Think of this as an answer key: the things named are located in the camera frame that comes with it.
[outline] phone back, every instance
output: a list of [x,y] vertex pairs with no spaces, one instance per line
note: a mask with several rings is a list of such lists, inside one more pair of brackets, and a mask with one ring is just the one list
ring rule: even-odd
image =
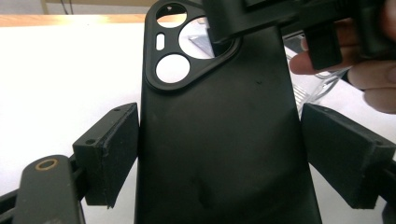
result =
[[[169,8],[184,8],[186,21],[161,27]],[[134,223],[321,223],[280,32],[246,35],[198,60],[177,37],[204,16],[179,0],[147,15]],[[156,75],[169,54],[190,62],[177,83]]]

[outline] white surface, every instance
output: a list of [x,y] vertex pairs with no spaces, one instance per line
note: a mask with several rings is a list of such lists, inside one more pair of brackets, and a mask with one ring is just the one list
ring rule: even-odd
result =
[[[0,195],[29,163],[70,156],[72,144],[108,110],[140,103],[143,24],[0,28]],[[340,82],[321,101],[396,142],[396,116],[375,112]],[[314,171],[324,224],[381,223],[350,209]],[[87,207],[87,223],[133,223],[135,167],[115,209]]]

